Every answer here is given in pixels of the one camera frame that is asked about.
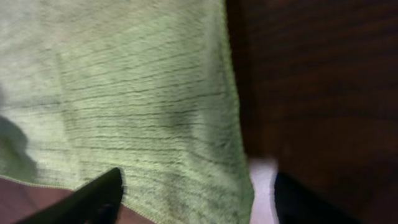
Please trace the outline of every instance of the green towel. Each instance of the green towel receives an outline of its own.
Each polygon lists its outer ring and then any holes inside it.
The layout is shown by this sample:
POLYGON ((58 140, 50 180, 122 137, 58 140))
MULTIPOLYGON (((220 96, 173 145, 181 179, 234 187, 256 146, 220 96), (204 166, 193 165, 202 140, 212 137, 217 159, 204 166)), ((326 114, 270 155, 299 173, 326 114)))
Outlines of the green towel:
POLYGON ((156 223, 249 223, 222 0, 0 1, 0 175, 76 189, 112 167, 156 223))

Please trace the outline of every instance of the black object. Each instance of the black object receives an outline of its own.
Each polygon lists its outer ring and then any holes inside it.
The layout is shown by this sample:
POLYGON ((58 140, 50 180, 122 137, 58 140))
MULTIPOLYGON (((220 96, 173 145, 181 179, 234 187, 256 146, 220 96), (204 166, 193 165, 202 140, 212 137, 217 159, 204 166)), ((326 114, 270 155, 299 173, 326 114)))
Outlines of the black object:
POLYGON ((71 196, 20 224, 113 224, 123 197, 121 171, 113 168, 71 196))
POLYGON ((274 193, 280 224, 360 223, 359 220, 318 198, 287 174, 277 174, 274 193))

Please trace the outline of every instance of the ribbed fabric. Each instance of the ribbed fabric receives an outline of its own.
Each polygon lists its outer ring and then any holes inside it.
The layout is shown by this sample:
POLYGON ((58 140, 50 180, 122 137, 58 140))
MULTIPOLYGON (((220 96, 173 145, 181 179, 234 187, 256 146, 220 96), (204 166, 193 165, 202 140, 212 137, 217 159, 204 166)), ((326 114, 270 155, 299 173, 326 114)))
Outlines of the ribbed fabric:
POLYGON ((154 222, 249 223, 222 0, 0 1, 0 85, 22 130, 0 138, 27 140, 0 144, 3 177, 76 189, 120 167, 154 222))

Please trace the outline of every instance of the dark wooden table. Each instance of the dark wooden table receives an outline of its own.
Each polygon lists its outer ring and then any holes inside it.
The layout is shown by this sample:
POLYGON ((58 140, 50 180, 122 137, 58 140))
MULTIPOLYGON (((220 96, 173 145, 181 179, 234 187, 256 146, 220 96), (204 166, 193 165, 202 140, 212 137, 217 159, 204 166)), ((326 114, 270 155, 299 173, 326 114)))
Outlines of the dark wooden table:
MULTIPOLYGON (((398 1, 227 0, 247 153, 397 223, 398 1)), ((0 223, 69 194, 0 181, 0 223)), ((123 209, 121 223, 150 223, 123 209)))

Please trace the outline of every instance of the striped fabric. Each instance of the striped fabric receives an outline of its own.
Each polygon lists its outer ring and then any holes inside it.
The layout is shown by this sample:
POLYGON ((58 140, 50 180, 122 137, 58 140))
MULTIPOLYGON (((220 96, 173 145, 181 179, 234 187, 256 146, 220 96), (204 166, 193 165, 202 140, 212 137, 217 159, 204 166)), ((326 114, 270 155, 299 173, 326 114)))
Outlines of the striped fabric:
POLYGON ((249 222, 222 0, 0 1, 0 85, 1 176, 76 189, 120 167, 156 223, 249 222))

